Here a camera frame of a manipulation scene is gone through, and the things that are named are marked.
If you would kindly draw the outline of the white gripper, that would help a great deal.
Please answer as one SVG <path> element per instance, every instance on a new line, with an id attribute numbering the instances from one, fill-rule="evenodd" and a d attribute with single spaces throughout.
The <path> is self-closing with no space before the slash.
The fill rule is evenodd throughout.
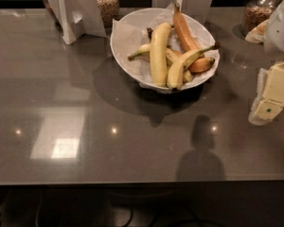
<path id="1" fill-rule="evenodd" d="M 259 70 L 257 97 L 248 120 L 263 126 L 273 122 L 284 110 L 284 61 L 277 61 L 270 69 Z"/>

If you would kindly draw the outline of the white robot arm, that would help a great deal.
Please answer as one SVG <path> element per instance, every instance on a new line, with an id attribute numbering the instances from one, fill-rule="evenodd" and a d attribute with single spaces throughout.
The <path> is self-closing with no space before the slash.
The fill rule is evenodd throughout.
<path id="1" fill-rule="evenodd" d="M 257 75 L 257 97 L 248 120 L 262 126 L 273 122 L 284 109 L 284 0 L 268 20 L 264 33 L 264 51 L 276 62 Z"/>

